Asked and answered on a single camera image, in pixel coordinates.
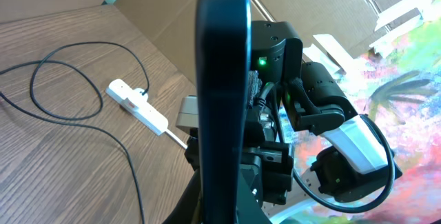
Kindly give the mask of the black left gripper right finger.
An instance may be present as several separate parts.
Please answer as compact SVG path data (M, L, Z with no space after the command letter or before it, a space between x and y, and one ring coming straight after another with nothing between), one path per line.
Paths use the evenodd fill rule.
M271 224L241 174L238 177L236 212L238 224Z

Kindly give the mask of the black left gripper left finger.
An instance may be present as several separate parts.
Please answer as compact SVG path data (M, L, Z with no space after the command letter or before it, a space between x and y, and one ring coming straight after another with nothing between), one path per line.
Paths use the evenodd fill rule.
M163 224L201 223L201 173L197 169L171 214Z

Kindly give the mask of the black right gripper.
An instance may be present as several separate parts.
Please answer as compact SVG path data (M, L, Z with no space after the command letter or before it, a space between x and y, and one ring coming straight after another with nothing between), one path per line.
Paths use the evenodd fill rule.
M237 198L241 174L258 203L283 205L292 191L294 158L286 143L277 142L276 115L267 106L247 107L238 128L224 131L224 119L212 121L203 136L188 139L185 158L201 171L203 196L222 203Z

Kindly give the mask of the blue smartphone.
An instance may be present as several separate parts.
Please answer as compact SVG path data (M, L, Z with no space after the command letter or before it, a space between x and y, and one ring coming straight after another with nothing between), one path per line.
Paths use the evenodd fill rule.
M224 119L226 130L241 128L247 102L251 56L250 0L197 0L195 55L198 132ZM236 202L203 196L203 223L235 223Z

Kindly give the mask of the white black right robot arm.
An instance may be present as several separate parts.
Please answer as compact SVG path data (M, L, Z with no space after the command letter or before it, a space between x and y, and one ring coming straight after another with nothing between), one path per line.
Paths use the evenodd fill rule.
M287 22L197 19L194 169L168 223L270 223L314 200L349 214L379 206L401 176L378 126L324 65L302 62Z

